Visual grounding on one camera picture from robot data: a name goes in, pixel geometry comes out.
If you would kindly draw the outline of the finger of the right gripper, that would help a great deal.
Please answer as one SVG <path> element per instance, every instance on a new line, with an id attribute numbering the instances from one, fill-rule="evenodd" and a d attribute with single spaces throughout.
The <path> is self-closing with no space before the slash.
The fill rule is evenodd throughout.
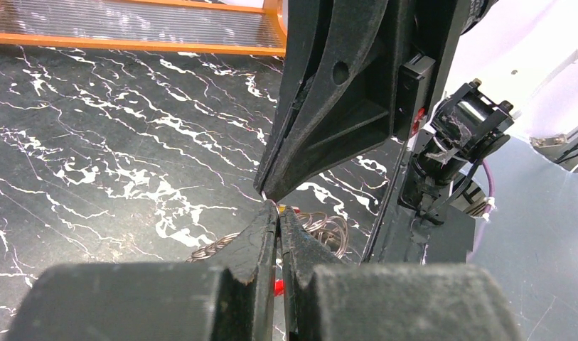
<path id="1" fill-rule="evenodd" d="M 332 1 L 285 1 L 285 4 L 287 9 L 283 11 L 283 17 L 287 19 L 287 48 L 284 71 L 274 123 L 254 181 L 258 193 L 271 193 L 266 186 L 272 182 L 273 167 L 279 164 L 280 149 L 296 119 L 294 101 L 318 69 L 333 8 Z"/>
<path id="2" fill-rule="evenodd" d="M 384 142 L 395 108 L 412 1 L 332 1 L 317 71 L 266 186 L 279 201 L 309 178 Z"/>

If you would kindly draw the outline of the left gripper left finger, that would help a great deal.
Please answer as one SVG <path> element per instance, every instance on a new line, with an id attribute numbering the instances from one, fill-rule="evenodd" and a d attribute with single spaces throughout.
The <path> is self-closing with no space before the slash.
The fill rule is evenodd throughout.
<path id="1" fill-rule="evenodd" d="M 7 340 L 270 340 L 278 210 L 193 263 L 60 264 L 23 299 Z"/>

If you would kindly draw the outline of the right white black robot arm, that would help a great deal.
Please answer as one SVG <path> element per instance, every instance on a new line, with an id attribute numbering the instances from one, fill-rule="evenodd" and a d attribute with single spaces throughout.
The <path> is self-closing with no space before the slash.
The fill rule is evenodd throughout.
<path id="1" fill-rule="evenodd" d="M 386 140 L 411 137 L 453 89 L 463 58 L 515 113 L 578 58 L 578 1 L 289 1 L 287 47 L 272 132 L 255 189 L 280 200 L 306 180 Z"/>

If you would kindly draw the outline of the white red keyring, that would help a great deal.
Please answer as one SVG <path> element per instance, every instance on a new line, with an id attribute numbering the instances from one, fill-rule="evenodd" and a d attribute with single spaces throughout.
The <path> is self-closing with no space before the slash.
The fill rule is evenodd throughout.
<path id="1" fill-rule="evenodd" d="M 298 291 L 307 290 L 317 267 L 341 263 L 347 244 L 348 225 L 342 217 L 266 200 L 246 228 L 193 251 L 186 263 L 224 266 L 244 290 L 271 299 L 291 283 Z"/>

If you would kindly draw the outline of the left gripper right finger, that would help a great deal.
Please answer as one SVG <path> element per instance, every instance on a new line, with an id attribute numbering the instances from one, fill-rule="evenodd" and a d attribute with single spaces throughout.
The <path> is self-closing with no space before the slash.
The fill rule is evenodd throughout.
<path id="1" fill-rule="evenodd" d="M 497 283 L 465 264 L 345 264 L 279 216 L 288 340 L 520 340 Z"/>

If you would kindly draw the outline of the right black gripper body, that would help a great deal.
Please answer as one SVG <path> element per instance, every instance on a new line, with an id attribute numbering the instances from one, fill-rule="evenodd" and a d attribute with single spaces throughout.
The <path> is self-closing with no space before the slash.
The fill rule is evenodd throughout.
<path id="1" fill-rule="evenodd" d="M 413 1 L 397 74 L 392 135 L 414 136 L 439 101 L 460 36 L 470 31 L 495 1 Z"/>

